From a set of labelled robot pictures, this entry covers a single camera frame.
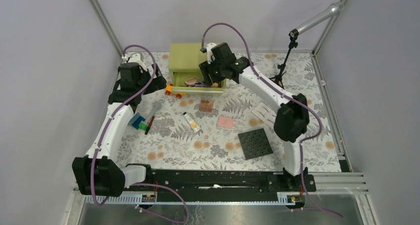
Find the pink square compact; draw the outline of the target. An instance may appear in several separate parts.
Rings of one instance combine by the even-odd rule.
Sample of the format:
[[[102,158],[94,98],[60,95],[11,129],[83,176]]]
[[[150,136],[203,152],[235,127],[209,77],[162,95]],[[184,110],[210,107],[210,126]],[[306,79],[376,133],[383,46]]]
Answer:
[[[217,121],[217,126],[232,129],[234,127],[234,119],[221,115]]]

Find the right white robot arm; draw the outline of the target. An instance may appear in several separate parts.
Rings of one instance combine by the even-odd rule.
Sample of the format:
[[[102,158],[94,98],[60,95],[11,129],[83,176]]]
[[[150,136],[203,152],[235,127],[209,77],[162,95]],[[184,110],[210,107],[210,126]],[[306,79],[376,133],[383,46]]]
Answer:
[[[199,65],[205,86],[210,87],[225,79],[233,80],[259,96],[275,112],[273,129],[283,141],[287,156],[283,166],[289,174],[284,178],[284,185],[290,191],[297,191],[304,184],[300,175],[304,166],[298,141],[303,139],[309,124],[306,97],[282,89],[247,57],[237,58],[227,43],[202,44],[200,50],[207,55],[206,61]]]

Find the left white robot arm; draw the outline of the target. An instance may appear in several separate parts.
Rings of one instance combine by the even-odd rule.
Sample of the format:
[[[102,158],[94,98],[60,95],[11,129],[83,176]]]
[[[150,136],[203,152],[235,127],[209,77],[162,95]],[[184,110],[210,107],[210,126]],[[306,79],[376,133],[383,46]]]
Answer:
[[[154,63],[150,72],[143,63],[123,63],[120,79],[108,97],[106,117],[91,148],[85,156],[76,157],[72,170],[83,195],[118,197],[126,187],[135,184],[147,191],[154,178],[141,164],[119,167],[114,161],[121,146],[125,128],[134,116],[142,96],[162,90],[166,80]]]

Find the yellow toy car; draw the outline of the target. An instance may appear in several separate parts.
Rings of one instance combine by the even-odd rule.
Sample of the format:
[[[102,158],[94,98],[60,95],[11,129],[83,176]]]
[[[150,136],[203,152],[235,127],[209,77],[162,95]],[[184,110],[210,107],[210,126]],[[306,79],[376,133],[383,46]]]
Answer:
[[[167,96],[175,95],[178,99],[181,99],[184,95],[186,95],[185,93],[177,93],[177,92],[174,92],[172,86],[173,86],[173,84],[169,84],[169,85],[166,86],[166,88],[165,88],[165,94]]]

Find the green drawer cabinet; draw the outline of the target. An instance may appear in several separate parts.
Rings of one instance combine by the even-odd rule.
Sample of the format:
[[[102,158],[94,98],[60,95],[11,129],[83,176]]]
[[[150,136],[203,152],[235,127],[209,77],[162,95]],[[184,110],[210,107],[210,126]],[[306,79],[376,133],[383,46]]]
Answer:
[[[200,51],[201,43],[172,43],[169,51],[168,69],[172,77],[172,89],[185,94],[221,94],[226,89],[223,80],[218,87],[190,87],[185,80],[199,78],[204,80],[199,64],[207,61],[207,55]]]

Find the blue toy brick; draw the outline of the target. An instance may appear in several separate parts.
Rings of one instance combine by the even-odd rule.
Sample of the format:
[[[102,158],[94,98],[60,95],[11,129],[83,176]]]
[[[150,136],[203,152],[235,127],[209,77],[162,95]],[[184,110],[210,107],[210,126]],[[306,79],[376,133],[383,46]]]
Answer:
[[[129,120],[128,124],[130,126],[132,126],[135,129],[139,129],[140,128],[140,123],[142,121],[144,121],[145,118],[142,117],[138,112],[136,114],[133,115],[133,117]]]

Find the red brown eyeliner pencil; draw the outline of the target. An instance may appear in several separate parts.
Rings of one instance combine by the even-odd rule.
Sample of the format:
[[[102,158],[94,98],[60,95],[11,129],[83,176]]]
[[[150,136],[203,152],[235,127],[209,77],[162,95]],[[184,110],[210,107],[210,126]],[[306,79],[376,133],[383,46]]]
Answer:
[[[148,135],[148,133],[149,133],[149,131],[151,129],[151,126],[153,124],[154,119],[155,119],[155,116],[152,116],[151,120],[149,121],[148,127],[145,130],[145,135]]]

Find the green toy brick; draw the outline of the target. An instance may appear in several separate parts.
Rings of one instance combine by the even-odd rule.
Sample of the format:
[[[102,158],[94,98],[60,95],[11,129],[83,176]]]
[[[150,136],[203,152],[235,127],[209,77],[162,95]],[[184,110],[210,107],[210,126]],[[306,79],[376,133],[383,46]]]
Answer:
[[[138,125],[138,128],[139,129],[141,129],[141,130],[143,130],[143,131],[146,131],[147,129],[148,129],[148,125],[147,124],[145,124],[144,122],[141,122],[139,125]]]

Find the white eyebrow stencil card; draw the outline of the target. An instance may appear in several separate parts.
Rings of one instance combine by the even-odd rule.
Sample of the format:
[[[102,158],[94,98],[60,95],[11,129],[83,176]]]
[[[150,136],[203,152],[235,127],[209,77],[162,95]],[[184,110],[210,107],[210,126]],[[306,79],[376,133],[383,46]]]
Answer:
[[[261,121],[263,121],[265,124],[267,124],[269,127],[273,128],[276,114],[275,112],[265,105],[264,103],[259,103],[253,110],[252,113],[259,118]]]

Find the white cream tube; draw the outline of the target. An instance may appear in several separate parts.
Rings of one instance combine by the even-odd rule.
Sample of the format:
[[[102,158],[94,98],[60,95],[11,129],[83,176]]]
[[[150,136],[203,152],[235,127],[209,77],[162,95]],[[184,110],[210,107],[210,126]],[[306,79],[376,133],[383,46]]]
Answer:
[[[191,129],[197,133],[201,130],[201,127],[198,125],[198,123],[186,112],[183,113],[184,118],[186,119],[187,123],[191,127]]]

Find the black tripod stand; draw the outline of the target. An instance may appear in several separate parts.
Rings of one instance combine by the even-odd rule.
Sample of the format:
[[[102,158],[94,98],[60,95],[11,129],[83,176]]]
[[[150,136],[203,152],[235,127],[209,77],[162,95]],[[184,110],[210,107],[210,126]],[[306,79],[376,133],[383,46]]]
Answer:
[[[276,85],[280,86],[282,89],[284,89],[283,75],[285,73],[286,63],[288,61],[291,50],[298,46],[298,43],[297,43],[298,35],[299,35],[299,31],[297,29],[293,29],[291,32],[289,32],[290,43],[288,45],[288,51],[284,59],[284,62],[277,66],[277,68],[279,69],[279,73],[269,78],[271,81],[273,81]]]

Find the black perforated square plate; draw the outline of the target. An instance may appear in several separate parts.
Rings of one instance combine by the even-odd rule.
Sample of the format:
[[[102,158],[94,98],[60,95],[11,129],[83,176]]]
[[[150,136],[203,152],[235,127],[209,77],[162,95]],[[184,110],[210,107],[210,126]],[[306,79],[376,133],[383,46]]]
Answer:
[[[238,139],[246,160],[273,153],[263,128],[239,133]]]

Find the silver metal pole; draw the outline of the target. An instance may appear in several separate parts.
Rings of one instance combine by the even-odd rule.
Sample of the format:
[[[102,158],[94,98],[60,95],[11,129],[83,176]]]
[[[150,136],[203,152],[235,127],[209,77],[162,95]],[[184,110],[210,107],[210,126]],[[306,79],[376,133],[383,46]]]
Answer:
[[[322,11],[321,13],[317,14],[316,16],[312,17],[308,21],[304,22],[297,28],[290,31],[289,35],[291,37],[298,37],[299,35],[303,34],[304,32],[308,31],[309,29],[317,26],[321,22],[330,19],[334,16],[337,16],[341,10],[344,9],[343,2],[335,2],[331,4],[326,10]]]

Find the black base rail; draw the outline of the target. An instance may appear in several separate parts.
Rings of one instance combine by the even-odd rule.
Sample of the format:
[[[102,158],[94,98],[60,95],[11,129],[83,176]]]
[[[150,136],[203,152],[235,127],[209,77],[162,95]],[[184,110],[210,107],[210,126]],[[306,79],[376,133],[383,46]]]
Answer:
[[[153,169],[146,166],[146,177],[129,191],[151,190],[157,197],[164,194],[174,197],[178,193],[183,199],[197,201],[221,195],[251,196],[269,195],[276,192],[292,192],[303,195],[315,192],[313,175],[304,170],[302,176],[293,176],[286,171],[229,171],[229,170],[174,170]]]

